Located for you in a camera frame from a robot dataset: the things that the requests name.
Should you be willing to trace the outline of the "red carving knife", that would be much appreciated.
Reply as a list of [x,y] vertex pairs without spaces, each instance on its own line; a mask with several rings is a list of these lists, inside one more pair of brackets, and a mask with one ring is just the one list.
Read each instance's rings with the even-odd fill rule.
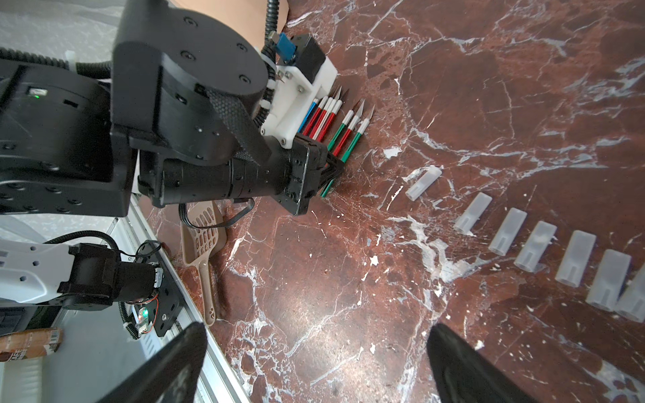
[[307,121],[307,125],[304,128],[304,131],[303,131],[304,136],[310,137],[312,135],[314,126],[317,123],[319,116],[324,110],[324,107],[326,106],[328,100],[329,100],[329,97],[325,96],[317,103],[315,109],[312,111],[312,114],[309,117],[309,120]]
[[355,114],[353,115],[352,119],[349,121],[348,124],[343,125],[344,130],[342,131],[342,136],[340,137],[340,140],[334,142],[334,145],[335,145],[335,148],[333,150],[333,155],[334,156],[338,157],[340,155],[340,153],[341,153],[342,149],[344,148],[344,145],[347,142],[349,136],[354,131],[356,125],[360,121],[360,118],[362,117],[362,114],[364,112],[364,103],[365,102],[366,102],[365,100],[360,101],[359,107],[357,108],[357,110],[356,110]]
[[328,100],[326,106],[324,107],[324,110],[320,114],[319,119],[318,119],[317,123],[314,126],[314,129],[312,131],[312,135],[309,138],[314,139],[316,137],[317,131],[321,127],[324,117],[326,116],[326,114],[329,111],[329,109],[335,104],[335,101],[336,101],[336,98],[334,96],[329,97],[329,100]]
[[326,117],[326,119],[324,121],[324,125],[322,126],[322,129],[321,129],[320,133],[317,136],[317,141],[318,142],[320,142],[320,143],[324,142],[324,138],[325,138],[326,134],[329,132],[329,129],[330,129],[330,127],[332,126],[332,124],[334,122],[334,119],[336,118],[336,116],[338,115],[339,110],[341,109],[341,107],[344,104],[344,101],[345,101],[345,99],[347,97],[347,93],[348,92],[341,92],[341,94],[339,95],[339,99],[336,101],[336,103],[332,107],[331,112],[327,115],[327,117]]

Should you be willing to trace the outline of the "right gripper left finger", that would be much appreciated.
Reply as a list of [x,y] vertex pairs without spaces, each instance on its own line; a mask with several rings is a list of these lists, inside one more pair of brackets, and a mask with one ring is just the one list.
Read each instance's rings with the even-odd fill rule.
[[206,327],[191,323],[100,401],[193,402],[207,347]]

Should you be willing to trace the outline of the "translucent protective cap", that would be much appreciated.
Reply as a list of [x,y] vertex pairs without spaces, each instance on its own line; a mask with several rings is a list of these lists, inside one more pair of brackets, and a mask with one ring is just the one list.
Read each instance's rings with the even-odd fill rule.
[[513,241],[517,237],[527,213],[517,208],[511,208],[507,212],[502,225],[498,229],[495,237],[489,245],[490,252],[499,256],[505,256],[511,248]]
[[412,201],[416,201],[440,176],[443,171],[437,166],[430,166],[422,176],[406,191],[406,196]]
[[473,226],[475,226],[483,212],[488,208],[491,201],[491,196],[483,192],[478,193],[468,208],[456,220],[454,230],[464,235],[471,233]]
[[513,262],[515,267],[529,273],[536,273],[539,270],[537,267],[539,260],[551,243],[556,231],[557,227],[555,225],[539,221],[519,255],[515,258]]
[[581,284],[596,243],[596,235],[575,230],[555,275],[557,282],[571,287]]
[[643,323],[645,317],[644,277],[645,268],[642,266],[632,283],[622,294],[615,309],[619,315],[638,323]]
[[616,250],[606,250],[586,297],[586,303],[613,312],[632,257]]

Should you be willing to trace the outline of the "blue carving knife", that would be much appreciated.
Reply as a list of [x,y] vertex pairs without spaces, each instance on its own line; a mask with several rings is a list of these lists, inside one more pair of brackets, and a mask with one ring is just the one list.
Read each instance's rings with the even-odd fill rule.
[[312,100],[312,103],[309,106],[309,108],[307,109],[305,117],[302,119],[302,122],[301,122],[301,124],[300,124],[300,126],[299,126],[299,128],[297,130],[298,134],[301,134],[304,131],[307,123],[309,122],[309,119],[311,118],[311,116],[315,112],[315,110],[317,109],[317,106],[318,106],[319,102],[320,102],[319,98],[314,98]]

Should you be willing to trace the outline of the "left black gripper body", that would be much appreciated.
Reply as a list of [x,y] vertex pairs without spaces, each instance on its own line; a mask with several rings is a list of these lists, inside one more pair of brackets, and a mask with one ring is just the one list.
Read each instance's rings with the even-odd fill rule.
[[326,145],[295,137],[291,149],[270,138],[264,166],[233,158],[218,166],[195,166],[157,154],[140,155],[139,192],[157,208],[182,203],[271,196],[294,216],[307,213],[311,199],[341,176],[344,162]]

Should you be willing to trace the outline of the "green carving knife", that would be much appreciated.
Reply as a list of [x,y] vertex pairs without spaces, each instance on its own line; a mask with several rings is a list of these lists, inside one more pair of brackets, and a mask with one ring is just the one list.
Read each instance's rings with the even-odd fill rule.
[[330,140],[328,144],[328,151],[332,152],[334,150],[334,147],[336,143],[338,142],[340,136],[343,134],[344,131],[349,127],[349,124],[355,118],[359,112],[363,110],[364,107],[364,99],[361,99],[359,102],[356,102],[354,107],[345,115],[342,123],[340,124],[338,130],[336,131],[334,137]]
[[349,159],[349,156],[351,156],[352,151],[354,150],[356,144],[359,142],[361,137],[364,135],[367,127],[369,126],[371,119],[373,117],[375,107],[371,110],[370,114],[360,122],[360,125],[357,129],[354,129],[354,131],[351,134],[354,134],[354,138],[352,139],[351,143],[346,147],[346,150],[341,158],[341,161],[343,163],[346,163],[347,160]]

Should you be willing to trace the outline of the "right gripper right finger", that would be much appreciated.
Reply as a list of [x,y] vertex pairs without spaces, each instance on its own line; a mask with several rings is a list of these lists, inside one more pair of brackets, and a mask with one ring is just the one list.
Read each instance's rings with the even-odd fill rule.
[[534,402],[448,326],[429,333],[427,353],[442,402]]

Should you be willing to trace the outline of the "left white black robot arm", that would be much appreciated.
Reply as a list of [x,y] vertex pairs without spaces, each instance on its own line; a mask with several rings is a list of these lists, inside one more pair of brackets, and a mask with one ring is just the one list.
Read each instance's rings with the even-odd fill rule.
[[344,163],[295,131],[308,100],[268,119],[290,67],[308,82],[327,58],[309,35],[278,30],[266,7],[257,50],[228,25],[166,1],[129,1],[101,63],[1,51],[1,214],[123,218],[133,191],[175,205],[198,249],[204,319],[215,322],[208,268],[234,218],[219,200],[269,196],[292,215],[338,178]]

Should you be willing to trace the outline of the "silver carving knife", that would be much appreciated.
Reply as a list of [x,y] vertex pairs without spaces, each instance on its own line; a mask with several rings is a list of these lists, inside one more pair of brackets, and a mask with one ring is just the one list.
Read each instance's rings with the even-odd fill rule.
[[321,114],[321,117],[319,121],[317,122],[317,126],[315,128],[315,131],[313,132],[312,138],[314,140],[318,140],[320,135],[322,134],[322,130],[324,128],[324,125],[327,123],[329,120],[329,115],[331,114],[332,110],[334,109],[337,101],[340,99],[342,93],[342,87],[339,87],[337,89],[336,94],[334,94],[333,98],[330,98],[328,100],[328,105],[325,107],[324,111]]

